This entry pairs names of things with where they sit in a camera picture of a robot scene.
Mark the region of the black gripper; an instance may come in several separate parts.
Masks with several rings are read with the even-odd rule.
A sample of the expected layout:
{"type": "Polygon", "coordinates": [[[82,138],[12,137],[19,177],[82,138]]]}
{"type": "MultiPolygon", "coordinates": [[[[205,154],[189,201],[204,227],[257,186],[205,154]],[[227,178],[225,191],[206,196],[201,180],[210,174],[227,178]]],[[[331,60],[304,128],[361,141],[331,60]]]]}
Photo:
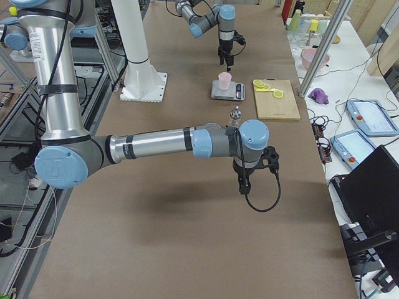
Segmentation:
{"type": "Polygon", "coordinates": [[[223,65],[226,63],[226,69],[230,70],[234,65],[234,55],[231,53],[233,49],[233,39],[230,40],[219,40],[218,56],[219,64],[223,65]]]}
{"type": "Polygon", "coordinates": [[[233,158],[233,170],[238,175],[238,183],[240,186],[250,185],[249,176],[251,175],[251,170],[244,167],[244,163],[239,157],[233,158]]]}

